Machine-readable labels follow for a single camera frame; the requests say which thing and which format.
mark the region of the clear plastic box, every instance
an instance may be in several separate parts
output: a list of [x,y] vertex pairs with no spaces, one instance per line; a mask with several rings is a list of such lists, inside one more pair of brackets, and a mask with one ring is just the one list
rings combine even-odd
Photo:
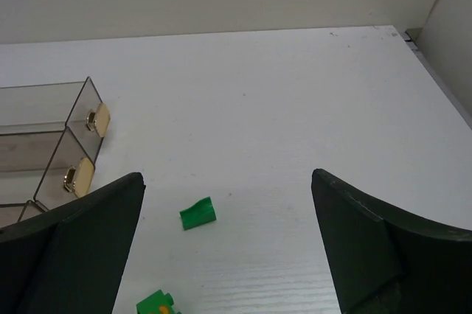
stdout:
[[0,227],[86,195],[109,122],[90,77],[0,88]]

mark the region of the orange dot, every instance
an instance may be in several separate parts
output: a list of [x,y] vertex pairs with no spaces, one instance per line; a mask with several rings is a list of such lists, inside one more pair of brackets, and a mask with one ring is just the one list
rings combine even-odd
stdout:
[[161,314],[169,314],[170,311],[169,311],[169,308],[167,308],[165,305],[162,305],[159,307],[159,312],[161,312]]

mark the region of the green block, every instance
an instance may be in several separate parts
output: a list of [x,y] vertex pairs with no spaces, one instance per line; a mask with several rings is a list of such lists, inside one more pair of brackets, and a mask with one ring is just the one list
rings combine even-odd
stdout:
[[174,300],[172,296],[164,294],[162,290],[158,290],[154,294],[148,296],[144,301],[136,304],[138,314],[181,314],[176,313],[172,309]]
[[185,231],[215,221],[216,213],[213,209],[212,199],[204,198],[199,200],[192,207],[180,211],[180,217]]

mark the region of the white table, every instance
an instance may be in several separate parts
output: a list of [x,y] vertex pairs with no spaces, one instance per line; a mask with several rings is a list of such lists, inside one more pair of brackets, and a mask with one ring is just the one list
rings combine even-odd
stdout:
[[[91,75],[112,112],[94,187],[147,191],[114,313],[338,313],[310,193],[322,167],[472,228],[472,131],[393,27],[0,46],[2,86]],[[218,221],[182,231],[211,196]]]

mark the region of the gold knob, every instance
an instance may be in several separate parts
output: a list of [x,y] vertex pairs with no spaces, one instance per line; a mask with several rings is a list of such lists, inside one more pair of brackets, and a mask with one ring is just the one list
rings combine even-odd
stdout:
[[95,168],[90,159],[82,158],[79,165],[68,168],[64,175],[63,186],[67,192],[74,193],[81,198],[89,193],[91,180],[94,177]]
[[86,124],[90,131],[97,132],[98,136],[105,137],[110,123],[110,111],[105,103],[101,102],[96,111],[90,110],[87,114]]
[[161,314],[169,314],[170,313],[169,308],[167,308],[167,306],[165,306],[165,305],[162,305],[162,306],[159,307],[159,312]]

